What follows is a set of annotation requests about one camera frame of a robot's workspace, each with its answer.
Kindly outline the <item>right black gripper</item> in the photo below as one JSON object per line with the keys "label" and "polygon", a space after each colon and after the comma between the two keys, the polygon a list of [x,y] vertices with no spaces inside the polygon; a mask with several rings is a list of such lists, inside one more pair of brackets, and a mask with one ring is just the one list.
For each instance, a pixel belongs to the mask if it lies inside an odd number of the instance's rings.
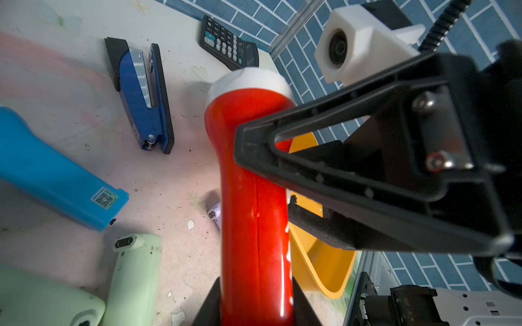
{"label": "right black gripper", "polygon": [[[295,154],[341,141],[339,167]],[[238,165],[357,221],[365,250],[466,253],[521,264],[521,43],[478,70],[422,54],[323,99],[242,124]]]}

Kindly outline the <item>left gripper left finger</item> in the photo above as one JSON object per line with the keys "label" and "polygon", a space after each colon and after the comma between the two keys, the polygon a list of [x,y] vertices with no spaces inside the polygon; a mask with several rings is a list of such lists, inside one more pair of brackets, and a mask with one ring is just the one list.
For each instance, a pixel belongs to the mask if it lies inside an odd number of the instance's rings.
{"label": "left gripper left finger", "polygon": [[220,277],[216,279],[205,298],[192,326],[221,326]]}

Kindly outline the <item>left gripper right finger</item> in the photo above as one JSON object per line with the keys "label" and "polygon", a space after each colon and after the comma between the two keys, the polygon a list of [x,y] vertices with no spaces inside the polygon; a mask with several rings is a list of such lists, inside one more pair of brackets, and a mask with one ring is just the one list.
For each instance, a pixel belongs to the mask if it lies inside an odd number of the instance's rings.
{"label": "left gripper right finger", "polygon": [[305,294],[297,283],[296,279],[292,279],[293,286],[293,318],[294,326],[321,326],[316,313],[311,304],[307,300]]}

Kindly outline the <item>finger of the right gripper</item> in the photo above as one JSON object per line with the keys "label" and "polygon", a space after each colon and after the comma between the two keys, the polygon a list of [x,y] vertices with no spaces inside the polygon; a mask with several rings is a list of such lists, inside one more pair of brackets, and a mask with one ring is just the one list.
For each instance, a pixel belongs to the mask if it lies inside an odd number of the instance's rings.
{"label": "finger of the right gripper", "polygon": [[[332,141],[307,149],[292,149],[291,154],[322,165],[339,167],[345,153],[341,141]],[[289,221],[331,247],[343,250],[362,250],[357,232],[361,224],[333,211],[326,210],[326,217],[312,213],[303,207],[304,201],[295,195],[288,204]]]}

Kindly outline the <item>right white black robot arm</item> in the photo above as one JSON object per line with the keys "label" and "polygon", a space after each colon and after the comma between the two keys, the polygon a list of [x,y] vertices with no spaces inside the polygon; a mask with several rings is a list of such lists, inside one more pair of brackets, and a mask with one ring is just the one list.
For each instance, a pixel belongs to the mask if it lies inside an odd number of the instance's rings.
{"label": "right white black robot arm", "polygon": [[500,297],[363,277],[355,325],[516,325],[521,285],[494,264],[521,263],[521,42],[498,60],[431,52],[314,102],[242,124],[235,162],[319,202],[290,219],[333,247],[468,254]]}

